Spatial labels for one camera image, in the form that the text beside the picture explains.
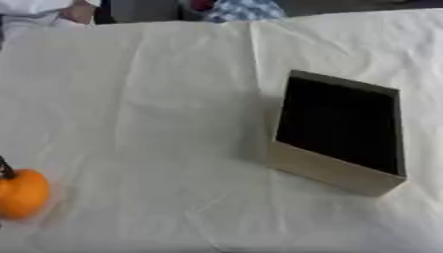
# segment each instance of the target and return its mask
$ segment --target white tablecloth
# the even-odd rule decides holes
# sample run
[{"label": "white tablecloth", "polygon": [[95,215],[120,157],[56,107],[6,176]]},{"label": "white tablecloth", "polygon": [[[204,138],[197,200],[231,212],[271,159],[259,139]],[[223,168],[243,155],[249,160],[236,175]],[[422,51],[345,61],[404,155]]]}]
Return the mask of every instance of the white tablecloth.
[{"label": "white tablecloth", "polygon": [[[0,55],[0,153],[53,195],[0,251],[443,252],[442,28],[426,10],[30,32]],[[401,89],[406,184],[371,199],[261,165],[293,68]]]}]

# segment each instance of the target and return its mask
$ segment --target cardboard box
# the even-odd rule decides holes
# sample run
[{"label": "cardboard box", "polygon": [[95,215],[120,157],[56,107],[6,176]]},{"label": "cardboard box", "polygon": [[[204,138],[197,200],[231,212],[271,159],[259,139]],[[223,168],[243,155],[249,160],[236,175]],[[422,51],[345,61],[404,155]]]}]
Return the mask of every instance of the cardboard box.
[{"label": "cardboard box", "polygon": [[406,179],[398,90],[292,71],[276,118],[273,168],[367,196]]}]

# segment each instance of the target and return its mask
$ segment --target blue checkered fabric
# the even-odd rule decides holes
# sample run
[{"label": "blue checkered fabric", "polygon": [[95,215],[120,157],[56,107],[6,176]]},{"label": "blue checkered fabric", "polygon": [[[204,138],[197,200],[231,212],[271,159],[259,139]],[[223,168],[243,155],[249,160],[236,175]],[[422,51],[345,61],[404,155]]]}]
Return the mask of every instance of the blue checkered fabric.
[{"label": "blue checkered fabric", "polygon": [[210,11],[198,13],[204,21],[223,23],[234,20],[285,18],[285,11],[272,0],[219,0]]}]

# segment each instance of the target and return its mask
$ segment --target orange stem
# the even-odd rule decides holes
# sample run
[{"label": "orange stem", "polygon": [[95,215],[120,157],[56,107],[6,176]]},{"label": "orange stem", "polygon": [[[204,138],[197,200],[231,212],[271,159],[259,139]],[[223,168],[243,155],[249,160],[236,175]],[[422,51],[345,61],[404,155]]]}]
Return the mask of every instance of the orange stem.
[{"label": "orange stem", "polygon": [[16,173],[14,169],[9,166],[9,164],[5,161],[5,158],[0,155],[0,172],[3,173],[3,178],[5,179],[14,179],[16,177]]}]

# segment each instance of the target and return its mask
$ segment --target clothing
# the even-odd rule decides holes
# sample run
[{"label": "clothing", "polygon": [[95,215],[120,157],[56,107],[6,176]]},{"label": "clothing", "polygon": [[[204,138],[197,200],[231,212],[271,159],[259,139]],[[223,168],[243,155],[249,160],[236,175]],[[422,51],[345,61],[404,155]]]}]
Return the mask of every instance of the clothing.
[{"label": "clothing", "polygon": [[268,20],[287,17],[285,11],[272,0],[218,0],[206,12],[196,12],[189,8],[189,1],[181,0],[188,10],[202,16],[202,20],[222,23],[234,20]]},{"label": "clothing", "polygon": [[[87,0],[99,6],[101,0]],[[67,8],[74,0],[0,0],[5,42],[33,29],[47,27],[84,27],[58,17],[58,10]]]}]

